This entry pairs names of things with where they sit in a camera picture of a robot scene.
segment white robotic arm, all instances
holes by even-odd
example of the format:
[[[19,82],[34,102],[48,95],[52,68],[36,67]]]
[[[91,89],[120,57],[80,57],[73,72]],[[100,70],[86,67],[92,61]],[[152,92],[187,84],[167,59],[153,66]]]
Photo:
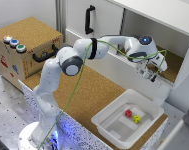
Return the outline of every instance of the white robotic arm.
[[[147,64],[151,63],[156,67],[159,67],[162,63],[162,54],[158,53],[150,56],[157,53],[158,50],[153,39],[149,36],[142,36],[139,40],[135,37],[127,36],[105,36],[98,40],[112,45],[123,45],[128,56],[142,58],[128,59],[131,62],[137,63],[136,71],[144,78],[152,79],[153,77],[153,73],[146,67]],[[31,144],[34,147],[38,147],[41,144],[59,113],[58,104],[52,93],[58,88],[61,73],[64,72],[68,76],[76,75],[83,65],[83,59],[85,58],[86,53],[88,59],[101,59],[107,54],[109,45],[98,42],[98,40],[79,39],[75,42],[74,47],[62,47],[55,58],[48,59],[45,62],[41,74],[40,85],[34,89],[34,98],[41,110],[39,124],[34,129],[30,137]],[[87,48],[91,42],[92,45],[87,52]],[[166,69],[167,64],[164,60],[160,70],[165,71]]]

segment black cabinet handle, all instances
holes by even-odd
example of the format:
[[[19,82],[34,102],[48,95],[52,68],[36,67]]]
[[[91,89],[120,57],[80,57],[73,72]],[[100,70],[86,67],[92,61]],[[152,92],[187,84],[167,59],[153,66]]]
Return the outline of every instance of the black cabinet handle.
[[[95,10],[95,7],[90,5],[90,8],[86,10],[86,23],[85,23],[85,31],[86,34],[92,33],[94,30],[90,28],[90,12]]]
[[[43,56],[43,57],[37,57],[36,54],[33,54],[33,59],[38,62],[38,63],[41,63],[45,60],[47,60],[48,58],[52,57],[52,56],[55,56],[57,54],[57,52],[59,51],[59,49],[57,47],[55,47],[55,45],[53,44],[52,45],[52,49],[54,50],[53,52]]]

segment plastic container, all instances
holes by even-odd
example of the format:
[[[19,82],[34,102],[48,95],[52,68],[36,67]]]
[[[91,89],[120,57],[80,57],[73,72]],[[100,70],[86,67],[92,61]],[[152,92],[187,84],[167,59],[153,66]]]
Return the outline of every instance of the plastic container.
[[[132,116],[126,117],[125,111]],[[97,113],[91,121],[99,133],[120,149],[129,149],[164,113],[163,108],[132,89],[126,90],[112,103]],[[135,123],[133,117],[141,121]]]

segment cardboard box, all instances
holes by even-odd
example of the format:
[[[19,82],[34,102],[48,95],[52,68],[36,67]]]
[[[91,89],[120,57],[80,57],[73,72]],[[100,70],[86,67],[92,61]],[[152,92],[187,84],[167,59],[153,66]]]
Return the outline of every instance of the cardboard box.
[[[26,46],[25,53],[17,53],[8,44],[4,44],[4,36],[10,35]],[[0,29],[0,73],[19,90],[18,82],[33,75],[42,69],[44,62],[38,63],[33,59],[44,57],[53,52],[52,45],[60,48],[63,44],[63,35],[41,21],[30,17]]]

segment green cable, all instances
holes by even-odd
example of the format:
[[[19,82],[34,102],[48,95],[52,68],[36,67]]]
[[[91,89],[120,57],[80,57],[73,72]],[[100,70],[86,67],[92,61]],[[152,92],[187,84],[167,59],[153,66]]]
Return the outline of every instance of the green cable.
[[[81,80],[82,73],[83,73],[83,71],[84,71],[85,61],[86,61],[86,58],[87,58],[87,53],[88,53],[89,48],[91,47],[91,44],[92,44],[92,43],[89,44],[89,46],[88,46],[88,48],[87,48],[87,50],[86,50],[86,55],[85,55],[85,57],[84,57],[84,62],[83,62],[82,70],[81,70],[79,79],[78,79],[78,81],[77,81],[77,84],[76,84],[76,86],[75,86],[75,88],[74,88],[74,90],[73,90],[73,92],[72,92],[72,94],[71,94],[71,96],[70,96],[70,99],[69,99],[69,101],[68,101],[66,107],[64,108],[64,110],[61,112],[61,114],[59,115],[59,117],[56,119],[56,122],[54,123],[54,125],[52,126],[52,128],[50,129],[50,131],[48,132],[48,134],[46,135],[45,139],[43,140],[43,142],[42,142],[41,145],[39,146],[38,150],[43,146],[43,143],[44,143],[45,140],[47,139],[48,135],[50,134],[50,132],[52,131],[52,129],[54,128],[54,126],[57,124],[57,122],[59,121],[59,119],[61,118],[61,116],[63,115],[63,113],[64,113],[64,112],[66,111],[66,109],[68,108],[68,106],[69,106],[69,104],[70,104],[70,102],[71,102],[71,100],[72,100],[72,98],[73,98],[73,95],[74,95],[74,93],[75,93],[75,91],[76,91],[76,89],[77,89],[77,86],[79,85],[79,82],[80,82],[80,80]]]
[[[154,54],[149,55],[149,56],[146,56],[146,57],[135,58],[135,57],[130,57],[130,56],[128,56],[128,55],[125,55],[125,54],[122,53],[118,48],[116,48],[115,46],[113,46],[112,44],[110,44],[110,43],[108,43],[108,42],[100,41],[100,40],[98,40],[98,42],[108,44],[109,46],[111,46],[111,47],[113,47],[114,49],[116,49],[116,50],[117,50],[120,54],[122,54],[123,56],[125,56],[125,57],[127,57],[127,58],[132,58],[132,59],[146,59],[146,58],[152,57],[152,56],[154,56],[154,55],[156,55],[156,54],[158,54],[158,53],[165,52],[164,58],[162,59],[162,62],[161,62],[160,66],[159,66],[159,68],[158,68],[158,70],[157,70],[157,72],[156,72],[157,74],[158,74],[158,72],[159,72],[159,70],[160,70],[160,68],[161,68],[161,65],[162,65],[162,63],[163,63],[163,61],[164,61],[164,59],[165,59],[165,57],[166,57],[166,54],[167,54],[167,51],[166,51],[166,50],[162,50],[162,51],[159,51],[159,52],[157,52],[157,53],[154,53]],[[72,100],[72,98],[73,98],[73,96],[74,96],[74,93],[75,93],[75,91],[76,91],[76,89],[77,89],[77,86],[79,85],[79,82],[80,82],[80,80],[81,80],[81,77],[82,77],[82,74],[83,74],[83,70],[84,70],[84,66],[85,66],[85,61],[86,61],[87,54],[88,54],[88,50],[89,50],[89,48],[91,47],[91,44],[92,44],[92,42],[91,42],[91,43],[89,44],[89,46],[87,47],[86,55],[85,55],[85,57],[84,57],[84,62],[83,62],[83,66],[82,66],[82,70],[81,70],[79,79],[78,79],[78,81],[77,81],[77,84],[76,84],[76,86],[75,86],[75,88],[74,88],[74,90],[73,90],[73,92],[72,92],[72,94],[71,94],[71,96],[70,96],[70,99],[69,99],[69,101],[68,101],[66,107],[64,108],[64,110],[61,112],[61,114],[59,115],[59,117],[56,119],[56,122],[53,124],[53,126],[52,126],[51,129],[50,129],[50,131],[47,133],[46,137],[44,138],[43,142],[42,142],[41,145],[39,146],[38,150],[43,146],[43,144],[44,144],[45,140],[47,139],[48,135],[50,134],[50,132],[52,131],[52,129],[54,128],[54,126],[57,124],[57,122],[59,121],[59,119],[61,118],[61,116],[63,115],[63,113],[64,113],[64,112],[66,111],[66,109],[68,108],[68,106],[69,106],[69,104],[70,104],[70,102],[71,102],[71,100]]]

